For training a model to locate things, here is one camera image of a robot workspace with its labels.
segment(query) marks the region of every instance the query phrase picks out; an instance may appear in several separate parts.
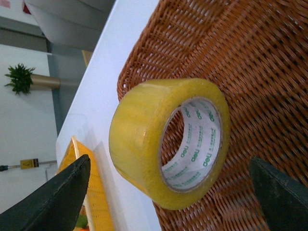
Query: potted plant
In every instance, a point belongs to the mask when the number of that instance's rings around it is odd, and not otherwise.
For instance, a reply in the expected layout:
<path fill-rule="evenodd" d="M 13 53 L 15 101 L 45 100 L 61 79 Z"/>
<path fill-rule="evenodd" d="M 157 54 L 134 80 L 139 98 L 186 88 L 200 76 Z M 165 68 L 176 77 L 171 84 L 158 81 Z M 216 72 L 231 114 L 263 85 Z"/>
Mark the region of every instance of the potted plant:
<path fill-rule="evenodd" d="M 6 74 L 6 76 L 11 78 L 11 82 L 5 86 L 11 86 L 13 88 L 12 91 L 15 91 L 16 94 L 19 94 L 20 92 L 29 94 L 31 85 L 51 89 L 60 88 L 59 78 L 33 74 L 33 71 L 35 70 L 34 67 L 27 69 L 23 64 L 18 64 L 15 67 L 10 66 L 8 69 L 10 73 Z"/>

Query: plant pot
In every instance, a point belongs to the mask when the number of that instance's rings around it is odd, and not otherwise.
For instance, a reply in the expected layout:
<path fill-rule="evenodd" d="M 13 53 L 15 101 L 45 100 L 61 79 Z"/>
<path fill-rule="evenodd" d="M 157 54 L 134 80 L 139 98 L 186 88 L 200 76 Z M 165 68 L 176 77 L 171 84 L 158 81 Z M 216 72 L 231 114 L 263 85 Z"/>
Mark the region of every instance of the plant pot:
<path fill-rule="evenodd" d="M 56 77 L 41 76 L 36 74 L 31 74 L 31 79 L 34 86 L 40 86 L 49 89 L 59 89 L 60 79 Z"/>

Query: floor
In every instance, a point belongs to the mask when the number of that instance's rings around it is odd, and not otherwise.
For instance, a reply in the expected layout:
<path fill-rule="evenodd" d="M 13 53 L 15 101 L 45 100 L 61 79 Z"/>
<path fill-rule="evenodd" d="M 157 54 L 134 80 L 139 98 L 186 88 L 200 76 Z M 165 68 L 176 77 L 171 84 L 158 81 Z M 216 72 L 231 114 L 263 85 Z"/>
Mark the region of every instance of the floor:
<path fill-rule="evenodd" d="M 52 90 L 56 127 L 59 134 L 86 71 L 86 66 L 81 50 L 52 43 L 48 45 L 48 50 L 52 53 L 48 56 L 50 76 L 61 80 L 60 89 Z"/>

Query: yellow tape roll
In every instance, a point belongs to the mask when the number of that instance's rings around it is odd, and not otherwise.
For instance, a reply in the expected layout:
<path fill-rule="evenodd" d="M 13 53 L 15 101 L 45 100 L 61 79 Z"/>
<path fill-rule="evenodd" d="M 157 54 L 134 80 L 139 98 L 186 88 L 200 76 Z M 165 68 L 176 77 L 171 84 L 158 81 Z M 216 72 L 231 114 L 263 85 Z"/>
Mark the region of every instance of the yellow tape roll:
<path fill-rule="evenodd" d="M 174 114 L 184 119 L 182 143 L 161 164 L 164 133 Z M 221 91 L 204 79 L 141 83 L 121 100 L 113 117 L 109 148 L 118 172 L 166 209 L 201 199 L 217 179 L 230 140 L 230 117 Z"/>

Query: green plant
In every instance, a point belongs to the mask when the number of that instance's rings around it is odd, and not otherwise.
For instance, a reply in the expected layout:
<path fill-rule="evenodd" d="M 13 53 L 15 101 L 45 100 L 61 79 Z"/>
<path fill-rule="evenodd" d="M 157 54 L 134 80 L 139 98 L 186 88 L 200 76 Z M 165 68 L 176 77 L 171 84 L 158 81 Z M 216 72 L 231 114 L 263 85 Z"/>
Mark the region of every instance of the green plant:
<path fill-rule="evenodd" d="M 16 94 L 20 92 L 29 94 L 30 85 L 33 84 L 31 74 L 35 68 L 26 69 L 23 64 L 18 64 L 14 68 L 10 66 L 8 69 L 10 73 L 6 74 L 6 76 L 11 78 L 11 82 L 5 86 L 13 87 L 12 91 L 15 91 Z"/>

